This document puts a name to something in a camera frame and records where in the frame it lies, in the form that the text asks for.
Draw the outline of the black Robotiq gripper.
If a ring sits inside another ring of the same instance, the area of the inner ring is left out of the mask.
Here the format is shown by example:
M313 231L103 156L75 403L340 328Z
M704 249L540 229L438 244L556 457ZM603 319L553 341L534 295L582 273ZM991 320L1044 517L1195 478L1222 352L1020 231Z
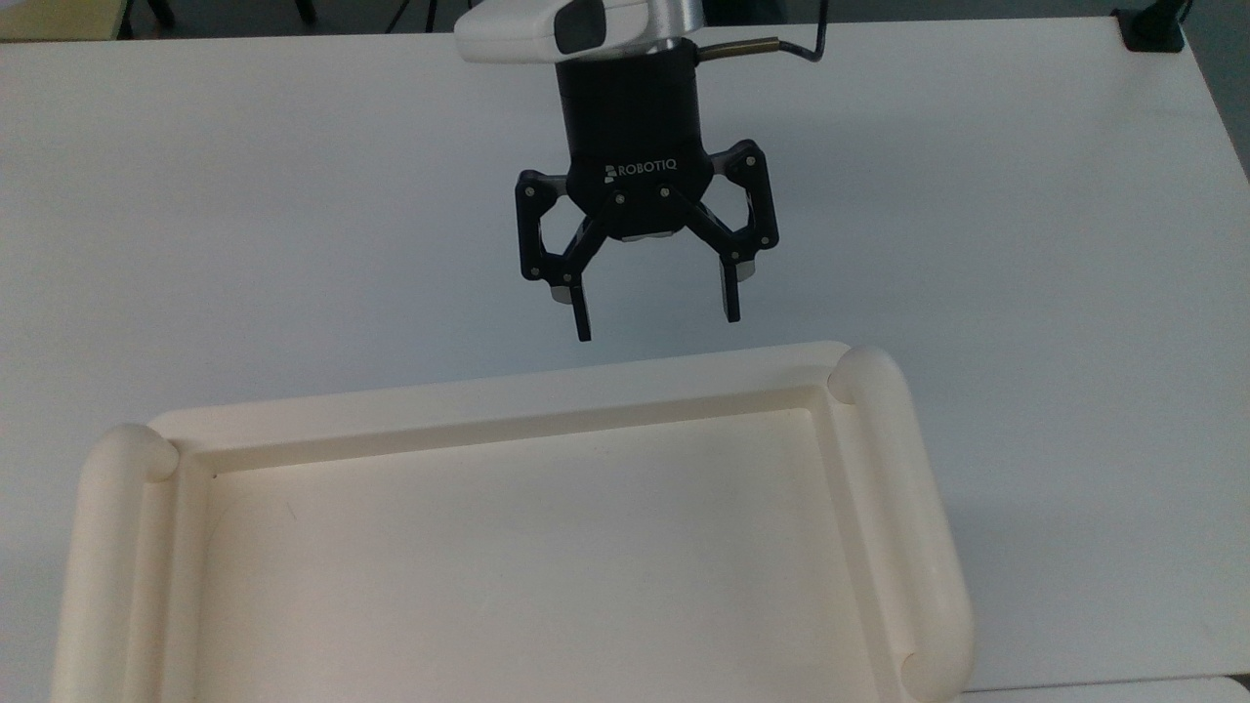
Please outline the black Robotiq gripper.
M520 269L572 308L578 339L591 340L584 271L609 236L665 236L686 226L718 255L722 309L741 319L738 284L756 254L778 245L768 158L754 140L709 156L699 120L695 49L558 63L570 166L565 175L520 173L515 213ZM712 174L740 186L745 226L731 228L699 200ZM542 218L570 196L586 215L561 253L546 249Z

